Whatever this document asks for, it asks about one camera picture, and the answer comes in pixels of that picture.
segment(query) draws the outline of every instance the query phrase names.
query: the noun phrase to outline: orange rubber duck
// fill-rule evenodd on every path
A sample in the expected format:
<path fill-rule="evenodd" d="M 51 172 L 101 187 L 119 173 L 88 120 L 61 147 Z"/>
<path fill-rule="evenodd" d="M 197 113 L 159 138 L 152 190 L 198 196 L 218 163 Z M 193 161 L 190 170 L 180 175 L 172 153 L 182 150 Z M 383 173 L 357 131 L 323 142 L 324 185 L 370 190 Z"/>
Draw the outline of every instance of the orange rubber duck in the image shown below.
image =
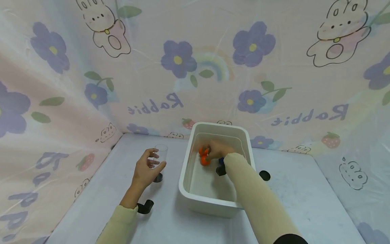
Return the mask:
<path fill-rule="evenodd" d="M 210 164 L 210 161 L 206 161 L 207 154 L 209 153 L 209 149 L 207 148 L 202 152 L 202 148 L 199 149 L 199 155 L 200 155 L 200 164 L 203 166 L 207 166 Z"/>

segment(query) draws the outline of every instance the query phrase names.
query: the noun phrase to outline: human hand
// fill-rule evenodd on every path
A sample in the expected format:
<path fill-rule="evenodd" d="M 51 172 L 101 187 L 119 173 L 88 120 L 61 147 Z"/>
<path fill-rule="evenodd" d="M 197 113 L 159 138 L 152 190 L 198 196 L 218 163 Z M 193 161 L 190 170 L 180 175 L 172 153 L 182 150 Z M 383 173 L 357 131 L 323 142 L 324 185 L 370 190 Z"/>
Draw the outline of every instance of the human hand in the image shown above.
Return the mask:
<path fill-rule="evenodd" d="M 137 164 L 135 166 L 134 170 L 134 176 L 132 185 L 136 185 L 141 187 L 142 189 L 145 189 L 148 187 L 153 180 L 157 177 L 157 175 L 165 168 L 167 165 L 167 162 L 158 162 L 154 161 L 152 159 L 148 159 L 155 157 L 156 159 L 159 157 L 157 154 L 158 149 L 150 148 L 146 149 L 141 158 L 137 161 Z"/>
<path fill-rule="evenodd" d="M 231 146 L 226 145 L 225 143 L 218 140 L 208 141 L 203 145 L 202 151 L 209 149 L 209 155 L 206 157 L 206 161 L 212 159 L 219 159 L 226 157 L 227 154 L 233 153 L 234 149 Z"/>

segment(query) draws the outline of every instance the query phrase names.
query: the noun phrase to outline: green leaf print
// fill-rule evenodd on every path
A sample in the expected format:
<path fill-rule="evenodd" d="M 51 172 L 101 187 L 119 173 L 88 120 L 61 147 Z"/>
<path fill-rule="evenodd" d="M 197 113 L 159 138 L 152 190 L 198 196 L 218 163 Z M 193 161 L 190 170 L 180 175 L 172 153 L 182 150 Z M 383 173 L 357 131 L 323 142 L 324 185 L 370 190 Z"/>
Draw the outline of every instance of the green leaf print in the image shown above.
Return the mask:
<path fill-rule="evenodd" d="M 190 81 L 194 87 L 198 87 L 198 80 L 196 79 L 195 75 L 190 76 Z"/>
<path fill-rule="evenodd" d="M 101 77 L 98 73 L 93 71 L 88 71 L 84 74 L 85 77 L 90 78 L 91 80 L 101 80 Z"/>
<path fill-rule="evenodd" d="M 210 78 L 214 75 L 214 72 L 212 72 L 209 69 L 205 69 L 202 72 L 200 72 L 199 75 L 203 78 Z"/>
<path fill-rule="evenodd" d="M 386 106 L 390 102 L 390 91 L 386 92 L 382 99 L 382 105 Z"/>
<path fill-rule="evenodd" d="M 277 100 L 281 99 L 286 94 L 286 91 L 287 91 L 287 88 L 279 89 L 279 91 L 277 91 L 275 93 L 275 95 L 273 96 L 272 101 L 276 102 Z"/>
<path fill-rule="evenodd" d="M 31 117 L 39 122 L 39 123 L 43 123 L 43 124 L 47 124 L 47 123 L 50 123 L 51 122 L 51 119 L 49 118 L 49 116 L 43 114 L 43 113 L 40 113 L 40 112 L 33 112 L 31 114 Z"/>
<path fill-rule="evenodd" d="M 377 24 L 377 25 L 389 24 L 390 23 L 390 13 L 379 15 L 375 19 L 374 23 Z"/>
<path fill-rule="evenodd" d="M 106 84 L 110 91 L 114 91 L 114 84 L 112 83 L 112 80 L 110 78 L 107 78 Z"/>
<path fill-rule="evenodd" d="M 261 86 L 263 87 L 264 90 L 271 92 L 275 89 L 275 85 L 271 81 L 262 81 Z"/>
<path fill-rule="evenodd" d="M 142 10 L 133 6 L 123 6 L 118 10 L 118 15 L 121 18 L 127 19 L 137 16 L 142 13 Z"/>
<path fill-rule="evenodd" d="M 65 98 L 57 96 L 43 100 L 40 106 L 59 106 L 65 101 Z"/>

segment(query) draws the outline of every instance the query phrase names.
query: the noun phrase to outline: table surface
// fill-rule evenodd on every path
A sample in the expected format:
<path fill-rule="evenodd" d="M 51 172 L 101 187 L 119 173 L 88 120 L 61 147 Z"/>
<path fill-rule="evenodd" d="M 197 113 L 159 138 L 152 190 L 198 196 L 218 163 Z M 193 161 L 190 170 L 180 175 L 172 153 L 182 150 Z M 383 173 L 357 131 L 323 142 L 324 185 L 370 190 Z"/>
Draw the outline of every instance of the table surface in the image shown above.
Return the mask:
<path fill-rule="evenodd" d="M 154 201 L 152 211 L 138 214 L 130 242 L 137 244 L 257 243 L 244 211 L 233 219 L 186 208 L 178 182 L 187 140 L 125 134 L 59 223 L 46 244 L 95 243 L 114 208 L 130 186 L 135 162 L 146 148 L 169 147 L 162 183 L 152 183 L 140 203 Z M 257 172 L 267 182 L 310 244 L 364 244 L 362 237 L 311 156 L 253 149 Z"/>

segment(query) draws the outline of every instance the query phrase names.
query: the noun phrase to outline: black knob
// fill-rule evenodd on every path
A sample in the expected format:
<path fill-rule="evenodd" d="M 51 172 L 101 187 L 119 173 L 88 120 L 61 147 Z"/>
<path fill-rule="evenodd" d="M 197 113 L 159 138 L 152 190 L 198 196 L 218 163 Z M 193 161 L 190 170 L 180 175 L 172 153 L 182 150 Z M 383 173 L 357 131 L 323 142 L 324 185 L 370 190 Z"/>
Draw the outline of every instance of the black knob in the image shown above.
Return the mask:
<path fill-rule="evenodd" d="M 217 169 L 215 170 L 215 172 L 217 172 L 217 175 L 219 175 L 219 176 L 225 175 L 225 174 L 226 174 L 225 165 L 222 165 L 222 166 L 217 167 Z"/>
<path fill-rule="evenodd" d="M 154 205 L 154 202 L 152 200 L 146 200 L 145 205 L 142 205 L 141 203 L 137 203 L 138 206 L 138 213 L 140 214 L 148 214 L 152 210 L 152 207 Z"/>

